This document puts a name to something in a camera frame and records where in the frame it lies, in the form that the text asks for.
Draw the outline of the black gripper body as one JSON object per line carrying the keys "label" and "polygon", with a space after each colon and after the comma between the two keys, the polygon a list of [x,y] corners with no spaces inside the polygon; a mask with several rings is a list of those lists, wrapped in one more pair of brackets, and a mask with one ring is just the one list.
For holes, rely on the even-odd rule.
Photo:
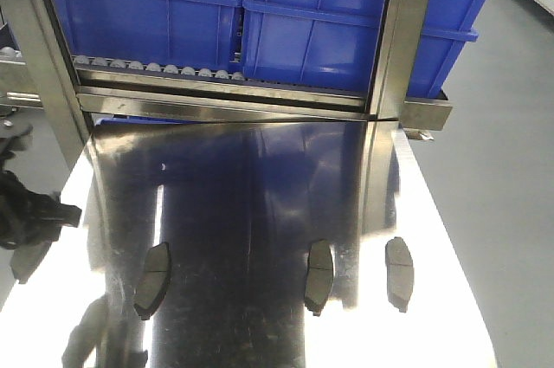
{"label": "black gripper body", "polygon": [[82,210],[59,197],[28,190],[11,171],[1,172],[1,247],[56,242],[64,226],[77,228]]}

